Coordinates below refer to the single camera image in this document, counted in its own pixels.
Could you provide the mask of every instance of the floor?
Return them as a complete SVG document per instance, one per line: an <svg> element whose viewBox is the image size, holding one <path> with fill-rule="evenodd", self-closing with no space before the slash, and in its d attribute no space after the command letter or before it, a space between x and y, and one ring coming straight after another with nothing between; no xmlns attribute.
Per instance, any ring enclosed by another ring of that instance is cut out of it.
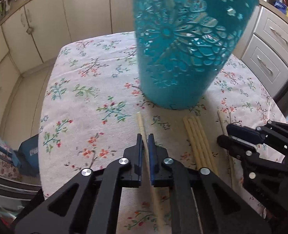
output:
<svg viewBox="0 0 288 234"><path fill-rule="evenodd" d="M53 65L49 65L21 80L10 104L0 137L13 149L38 134L42 103Z"/></svg>

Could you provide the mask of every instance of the floral fabric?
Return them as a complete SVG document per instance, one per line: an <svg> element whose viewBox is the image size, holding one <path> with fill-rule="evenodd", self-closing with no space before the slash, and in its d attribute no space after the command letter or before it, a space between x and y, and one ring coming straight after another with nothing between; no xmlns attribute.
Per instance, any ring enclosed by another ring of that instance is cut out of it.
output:
<svg viewBox="0 0 288 234"><path fill-rule="evenodd" d="M217 110L224 122L256 127L268 119L285 118L251 70L233 55L199 103L189 110L156 106L141 92L133 32L96 37L62 48L44 99L39 131L39 166L45 197L49 197L81 169L105 168L135 145L142 112L147 135L165 147L170 157L195 168L183 117L200 116L217 163L220 178L231 184L229 162L216 143L222 134ZM260 146L261 156L281 161L273 149ZM242 171L235 163L237 192L259 213L263 208L242 187ZM124 188L117 233L156 233L149 180L145 168L140 188ZM170 227L168 189L159 190L163 218Z"/></svg>

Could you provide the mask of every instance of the silver bolt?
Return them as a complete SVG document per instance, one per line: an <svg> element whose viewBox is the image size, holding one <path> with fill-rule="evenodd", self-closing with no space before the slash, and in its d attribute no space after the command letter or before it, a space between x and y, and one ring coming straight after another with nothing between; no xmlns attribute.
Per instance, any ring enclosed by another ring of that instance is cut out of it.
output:
<svg viewBox="0 0 288 234"><path fill-rule="evenodd" d="M173 164L173 159L171 159L171 158L165 158L165 159L164 159L164 163L165 163L165 164Z"/></svg>
<svg viewBox="0 0 288 234"><path fill-rule="evenodd" d="M256 174L255 173L249 173L249 178L250 179L255 179L256 177Z"/></svg>
<svg viewBox="0 0 288 234"><path fill-rule="evenodd" d="M89 175L91 175L91 173L92 173L92 171L89 168L85 168L81 171L81 174L84 176L89 176Z"/></svg>
<svg viewBox="0 0 288 234"><path fill-rule="evenodd" d="M200 173L203 175L208 175L210 174L210 170L208 168L201 168Z"/></svg>
<svg viewBox="0 0 288 234"><path fill-rule="evenodd" d="M128 162L129 162L129 159L127 159L127 158L119 159L119 164L127 164Z"/></svg>

